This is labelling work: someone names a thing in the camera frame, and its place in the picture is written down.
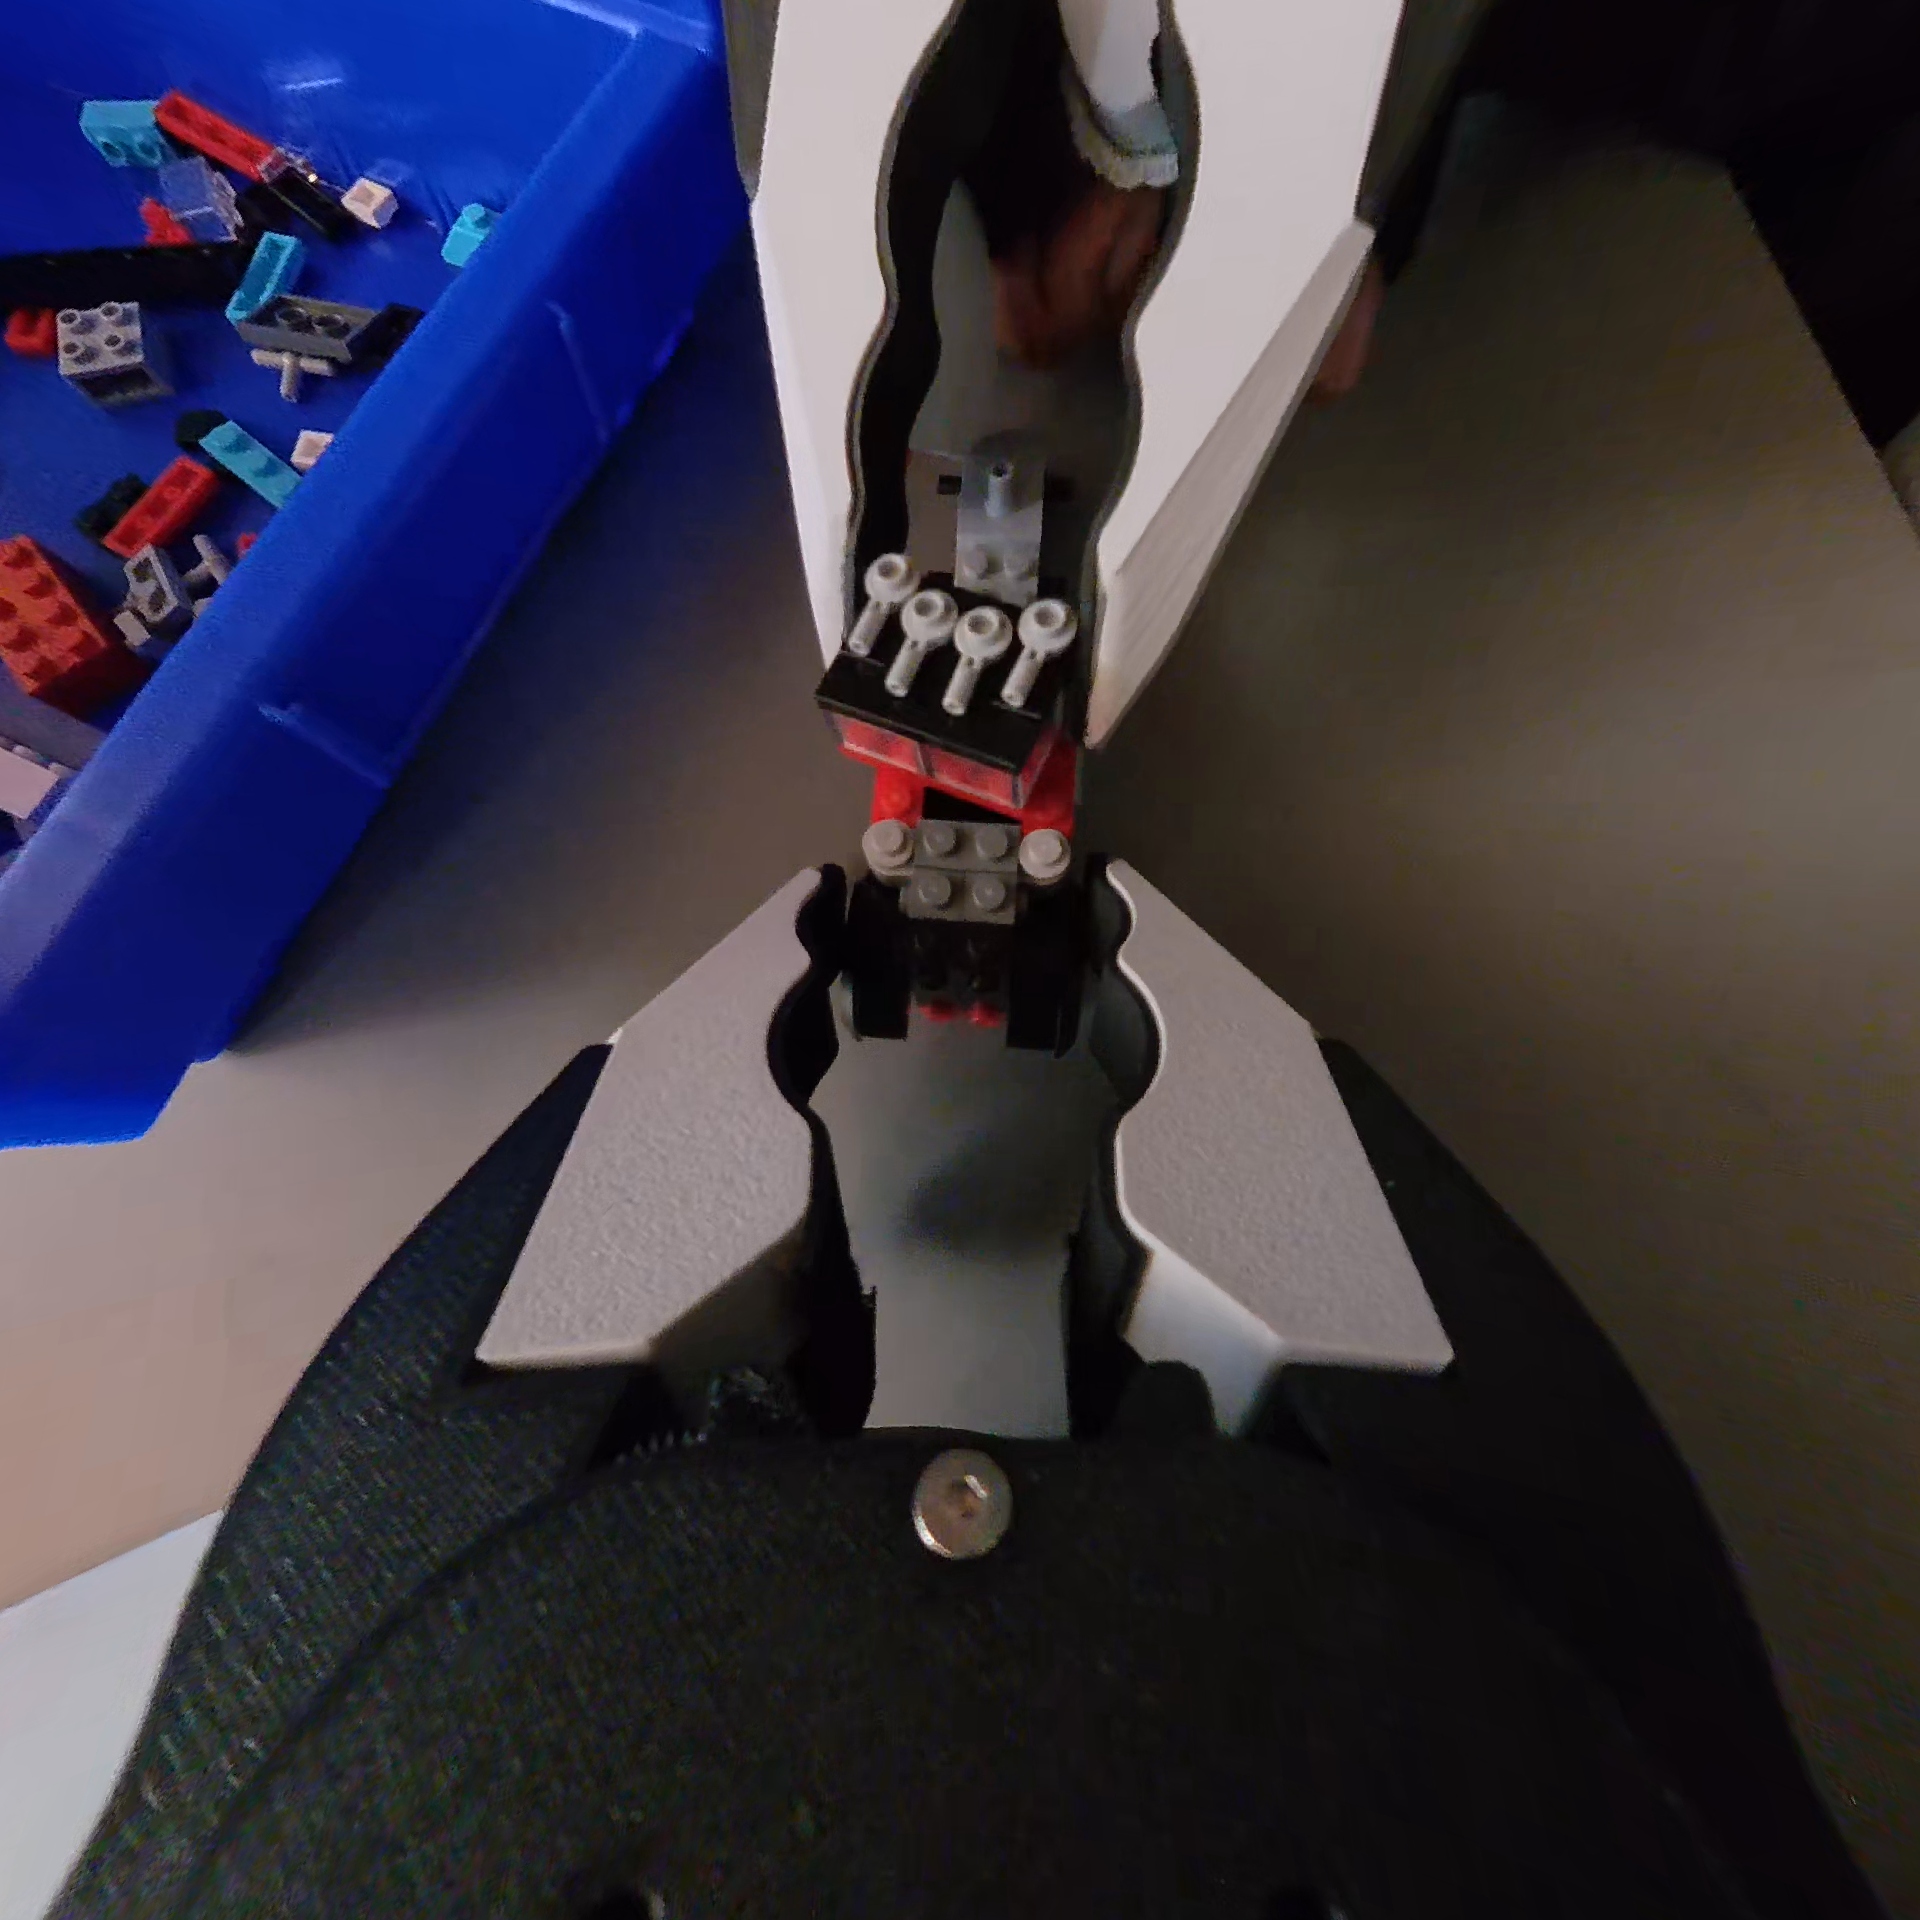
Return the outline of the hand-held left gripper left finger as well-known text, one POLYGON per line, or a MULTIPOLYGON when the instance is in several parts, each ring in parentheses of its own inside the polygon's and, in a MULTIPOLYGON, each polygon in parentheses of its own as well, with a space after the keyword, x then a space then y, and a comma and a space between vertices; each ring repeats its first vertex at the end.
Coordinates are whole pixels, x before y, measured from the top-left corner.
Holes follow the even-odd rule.
POLYGON ((846 907, 803 869, 613 1035, 475 1358, 493 1371, 782 1367, 803 1341, 808 1093, 776 1020, 846 907))

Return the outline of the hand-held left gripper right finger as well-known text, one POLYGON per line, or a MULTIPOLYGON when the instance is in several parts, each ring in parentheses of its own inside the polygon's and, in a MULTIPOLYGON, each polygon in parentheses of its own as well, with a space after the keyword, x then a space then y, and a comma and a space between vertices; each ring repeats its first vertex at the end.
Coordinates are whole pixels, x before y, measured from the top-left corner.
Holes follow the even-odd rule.
POLYGON ((1219 1432, 1289 1367, 1440 1376, 1454 1344, 1308 1020, 1123 859, 1088 877, 1109 1084, 1067 1277, 1069 1397, 1197 1376, 1219 1432))

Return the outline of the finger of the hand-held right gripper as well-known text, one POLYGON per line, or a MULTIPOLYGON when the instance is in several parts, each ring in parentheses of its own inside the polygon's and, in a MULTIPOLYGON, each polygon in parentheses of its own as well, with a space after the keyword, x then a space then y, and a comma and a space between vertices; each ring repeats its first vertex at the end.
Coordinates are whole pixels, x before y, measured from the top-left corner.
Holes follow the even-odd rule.
POLYGON ((918 254, 944 201, 907 215, 901 270, 895 151, 953 13, 936 1, 737 5, 737 174, 824 663, 852 628, 863 566, 909 540, 909 437, 939 356, 918 254))
POLYGON ((1084 740, 1157 677, 1373 245, 1359 180, 1401 5, 1163 5, 1172 232, 1123 336, 1134 452, 1093 543, 1084 740))

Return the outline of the grey black brick spaceship model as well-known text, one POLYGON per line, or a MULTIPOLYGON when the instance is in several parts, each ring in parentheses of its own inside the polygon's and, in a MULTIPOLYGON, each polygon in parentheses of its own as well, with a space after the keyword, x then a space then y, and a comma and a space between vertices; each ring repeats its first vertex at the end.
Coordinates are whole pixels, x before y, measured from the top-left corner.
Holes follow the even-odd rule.
MULTIPOLYGON (((1072 491, 1030 435, 1000 429, 957 455, 915 455, 907 475, 928 516, 894 551, 1011 603, 1047 592, 1072 600, 1047 542, 1048 511, 1072 491)), ((844 961, 855 1031, 899 1039, 912 1020, 968 1021, 1011 1046, 1065 1054, 1088 961, 1075 817, 1067 831, 1027 828, 942 796, 905 814, 876 801, 873 768, 871 777, 867 872, 848 893, 844 961)))

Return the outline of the small black red brick block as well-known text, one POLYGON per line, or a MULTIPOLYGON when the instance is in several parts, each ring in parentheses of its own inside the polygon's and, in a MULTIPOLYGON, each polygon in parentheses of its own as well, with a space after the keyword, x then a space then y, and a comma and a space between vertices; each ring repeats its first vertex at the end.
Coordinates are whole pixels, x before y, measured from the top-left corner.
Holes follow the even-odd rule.
POLYGON ((1059 595, 1011 603, 887 551, 861 572, 814 700, 838 749, 876 771, 876 801, 912 814, 942 796, 1067 831, 1081 637, 1059 595))

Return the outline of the person's right hand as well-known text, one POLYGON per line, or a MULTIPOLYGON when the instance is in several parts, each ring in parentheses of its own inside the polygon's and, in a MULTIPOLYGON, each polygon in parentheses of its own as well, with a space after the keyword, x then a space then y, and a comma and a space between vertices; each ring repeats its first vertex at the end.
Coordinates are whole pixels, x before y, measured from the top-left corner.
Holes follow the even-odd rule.
POLYGON ((1168 187, 1103 179, 1072 145, 1000 142, 967 174, 998 356, 1055 367, 1117 334, 1168 225, 1168 187))

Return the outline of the blue plastic bin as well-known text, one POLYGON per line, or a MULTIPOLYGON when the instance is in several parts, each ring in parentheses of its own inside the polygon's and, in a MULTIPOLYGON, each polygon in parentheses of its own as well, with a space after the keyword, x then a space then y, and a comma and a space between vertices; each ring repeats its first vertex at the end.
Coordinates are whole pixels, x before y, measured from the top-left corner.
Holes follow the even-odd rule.
POLYGON ((145 100, 432 69, 548 142, 454 215, 452 284, 5 859, 5 1148, 143 1136, 350 912, 663 686, 687 643, 645 598, 752 520, 771 414, 718 5, 5 5, 5 64, 70 56, 155 59, 145 100))

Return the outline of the pile of loose toy bricks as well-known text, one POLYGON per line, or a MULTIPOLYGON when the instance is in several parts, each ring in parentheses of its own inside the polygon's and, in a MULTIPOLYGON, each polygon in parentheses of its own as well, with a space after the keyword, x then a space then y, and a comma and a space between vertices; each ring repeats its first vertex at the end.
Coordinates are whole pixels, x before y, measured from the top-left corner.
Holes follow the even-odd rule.
POLYGON ((457 81, 417 69, 382 77, 369 64, 287 56, 264 72, 182 71, 185 93, 245 133, 280 145, 280 183, 294 198, 318 197, 344 236, 321 238, 260 183, 155 135, 159 167, 117 165, 83 135, 94 118, 111 131, 158 133, 145 97, 159 65, 135 65, 129 85, 108 81, 86 59, 5 64, 5 256, 117 256, 129 278, 174 247, 248 259, 264 232, 303 245, 294 293, 384 309, 359 369, 280 372, 273 347, 246 344, 223 316, 225 293, 200 301, 135 293, 108 301, 128 344, 149 347, 125 390, 85 399, 69 360, 62 372, 57 317, 5 304, 5 536, 30 536, 62 574, 86 633, 72 651, 36 656, 24 639, 5 659, 5 859, 24 840, 79 768, 136 705, 136 694, 251 549, 273 504, 236 477, 200 438, 230 417, 285 467, 305 468, 326 431, 366 397, 397 340, 452 284, 441 262, 457 212, 503 208, 526 185, 548 142, 545 111, 526 117, 492 81, 457 81))

